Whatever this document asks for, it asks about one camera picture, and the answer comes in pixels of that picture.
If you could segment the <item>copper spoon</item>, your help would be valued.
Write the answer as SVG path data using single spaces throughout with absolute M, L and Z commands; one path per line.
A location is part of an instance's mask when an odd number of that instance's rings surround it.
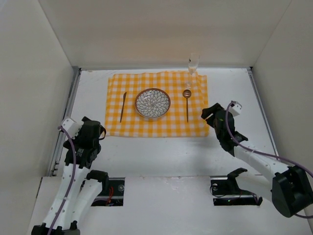
M 188 99 L 191 97 L 191 91 L 186 89 L 183 91 L 182 95 L 186 99 L 186 120 L 189 121 L 189 110 L 188 110 Z

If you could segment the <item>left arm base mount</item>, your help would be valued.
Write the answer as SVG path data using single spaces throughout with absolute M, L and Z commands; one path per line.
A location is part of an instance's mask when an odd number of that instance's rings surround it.
M 124 203 L 125 178 L 109 178 L 109 186 L 95 198 L 92 207 L 121 207 Z

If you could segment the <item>clear champagne flute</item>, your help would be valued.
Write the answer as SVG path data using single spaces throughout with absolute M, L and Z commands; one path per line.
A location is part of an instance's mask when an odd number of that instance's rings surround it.
M 191 53 L 188 59 L 188 75 L 185 80 L 185 87 L 190 89 L 192 86 L 192 75 L 196 72 L 200 61 L 198 53 Z

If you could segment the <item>patterned ceramic plate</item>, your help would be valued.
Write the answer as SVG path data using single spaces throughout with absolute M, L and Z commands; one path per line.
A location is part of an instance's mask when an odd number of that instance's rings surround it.
M 169 95 L 158 88 L 142 90 L 135 98 L 135 110 L 148 119 L 156 119 L 167 114 L 171 107 Z

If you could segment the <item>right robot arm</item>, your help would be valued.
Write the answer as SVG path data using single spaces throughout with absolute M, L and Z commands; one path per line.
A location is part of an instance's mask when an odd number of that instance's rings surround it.
M 264 180 L 243 177 L 248 190 L 270 200 L 278 212 L 290 218 L 313 203 L 308 177 L 312 172 L 283 157 L 258 151 L 247 137 L 236 131 L 234 118 L 242 111 L 237 101 L 223 108 L 219 103 L 202 110 L 201 118 L 212 127 L 222 149 L 258 171 Z

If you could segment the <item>yellow white checkered cloth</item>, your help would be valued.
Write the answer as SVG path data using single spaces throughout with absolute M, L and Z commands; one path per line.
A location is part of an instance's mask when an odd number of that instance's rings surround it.
M 202 109 L 208 107 L 207 76 L 192 75 L 191 97 L 188 99 L 189 121 L 186 120 L 187 71 L 161 71 L 155 73 L 120 73 L 108 79 L 105 128 L 107 134 L 118 137 L 205 137 L 209 127 L 201 118 Z M 145 89 L 158 88 L 171 99 L 167 114 L 148 119 L 137 113 L 136 96 Z M 120 113 L 123 94 L 127 92 L 122 122 Z

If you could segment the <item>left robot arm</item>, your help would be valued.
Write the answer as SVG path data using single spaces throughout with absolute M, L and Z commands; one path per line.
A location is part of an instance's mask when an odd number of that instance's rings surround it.
M 109 186 L 106 172 L 91 169 L 101 151 L 101 135 L 106 134 L 101 123 L 88 117 L 80 122 L 66 118 L 59 130 L 67 136 L 61 184 L 42 224 L 33 227 L 33 235 L 80 234 L 78 226 L 89 207 Z

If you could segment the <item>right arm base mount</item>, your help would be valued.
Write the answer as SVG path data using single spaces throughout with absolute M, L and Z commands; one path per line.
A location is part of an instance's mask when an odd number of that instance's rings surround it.
M 214 206 L 260 206 L 262 204 L 262 197 L 239 188 L 236 178 L 245 172 L 247 169 L 241 167 L 226 176 L 211 177 L 209 190 L 213 196 Z

